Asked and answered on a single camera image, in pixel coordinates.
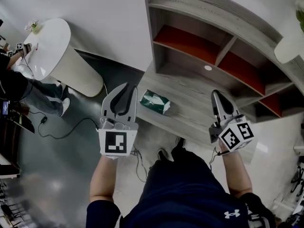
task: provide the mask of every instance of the sleeve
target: sleeve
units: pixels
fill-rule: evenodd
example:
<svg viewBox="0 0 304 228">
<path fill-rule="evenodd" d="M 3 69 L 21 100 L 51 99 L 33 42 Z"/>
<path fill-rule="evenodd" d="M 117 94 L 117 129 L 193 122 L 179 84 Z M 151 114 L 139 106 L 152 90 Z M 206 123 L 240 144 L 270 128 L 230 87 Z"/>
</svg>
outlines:
<svg viewBox="0 0 304 228">
<path fill-rule="evenodd" d="M 5 70 L 9 64 L 10 58 L 0 53 L 0 70 Z"/>
<path fill-rule="evenodd" d="M 86 211 L 86 228 L 114 228 L 120 216 L 119 208 L 106 200 L 90 203 Z"/>
<path fill-rule="evenodd" d="M 269 222 L 270 228 L 276 227 L 275 216 L 273 213 L 267 209 L 264 204 L 262 203 L 261 199 L 253 194 L 253 193 L 246 193 L 242 197 L 239 198 L 242 202 L 246 203 L 248 209 L 254 213 L 258 214 L 264 218 L 266 218 Z"/>
</svg>

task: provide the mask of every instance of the white pedestal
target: white pedestal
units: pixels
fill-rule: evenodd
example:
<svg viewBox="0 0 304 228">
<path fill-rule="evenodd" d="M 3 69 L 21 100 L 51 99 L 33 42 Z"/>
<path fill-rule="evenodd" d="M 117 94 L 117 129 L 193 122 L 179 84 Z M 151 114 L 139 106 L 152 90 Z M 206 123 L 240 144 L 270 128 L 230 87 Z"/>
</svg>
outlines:
<svg viewBox="0 0 304 228">
<path fill-rule="evenodd" d="M 103 78 L 70 45 L 50 75 L 88 97 L 104 86 Z"/>
</svg>

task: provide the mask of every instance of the black sneaker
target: black sneaker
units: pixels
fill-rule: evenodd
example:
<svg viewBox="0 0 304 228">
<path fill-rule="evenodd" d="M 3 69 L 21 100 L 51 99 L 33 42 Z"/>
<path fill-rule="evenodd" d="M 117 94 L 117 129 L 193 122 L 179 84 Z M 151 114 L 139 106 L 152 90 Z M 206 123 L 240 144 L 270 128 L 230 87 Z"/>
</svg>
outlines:
<svg viewBox="0 0 304 228">
<path fill-rule="evenodd" d="M 160 161 L 167 160 L 169 157 L 168 152 L 163 148 L 158 150 L 157 156 L 158 156 L 158 160 Z"/>
<path fill-rule="evenodd" d="M 183 148 L 185 146 L 186 140 L 181 137 L 177 137 L 175 143 L 176 143 L 176 147 Z"/>
</svg>

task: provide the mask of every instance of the forearm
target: forearm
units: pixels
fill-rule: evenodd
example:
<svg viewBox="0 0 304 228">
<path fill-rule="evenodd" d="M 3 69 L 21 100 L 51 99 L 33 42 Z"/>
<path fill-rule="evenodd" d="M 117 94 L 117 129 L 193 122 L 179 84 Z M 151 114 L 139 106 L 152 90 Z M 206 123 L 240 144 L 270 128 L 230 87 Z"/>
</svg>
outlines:
<svg viewBox="0 0 304 228">
<path fill-rule="evenodd" d="M 18 52 L 16 53 L 15 55 L 13 55 L 9 60 L 9 64 L 8 66 L 6 67 L 6 69 L 10 69 L 16 62 L 17 60 L 21 57 L 21 53 Z"/>
<path fill-rule="evenodd" d="M 252 184 L 238 151 L 223 155 L 229 191 L 237 198 L 252 192 Z"/>
<path fill-rule="evenodd" d="M 113 202 L 116 182 L 117 159 L 102 156 L 94 171 L 90 185 L 90 202 L 108 200 Z"/>
</svg>

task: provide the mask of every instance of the round white table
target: round white table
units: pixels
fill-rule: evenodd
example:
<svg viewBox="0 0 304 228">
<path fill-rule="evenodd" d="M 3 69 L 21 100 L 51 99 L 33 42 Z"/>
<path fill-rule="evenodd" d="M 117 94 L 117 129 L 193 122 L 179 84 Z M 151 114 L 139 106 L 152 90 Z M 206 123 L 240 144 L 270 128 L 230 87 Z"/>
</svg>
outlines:
<svg viewBox="0 0 304 228">
<path fill-rule="evenodd" d="M 32 51 L 26 56 L 28 66 L 36 80 L 52 76 L 80 93 L 94 97 L 103 89 L 103 78 L 69 45 L 70 38 L 71 30 L 65 20 L 45 21 L 38 34 L 30 33 L 24 41 L 24 44 L 32 44 Z"/>
</svg>

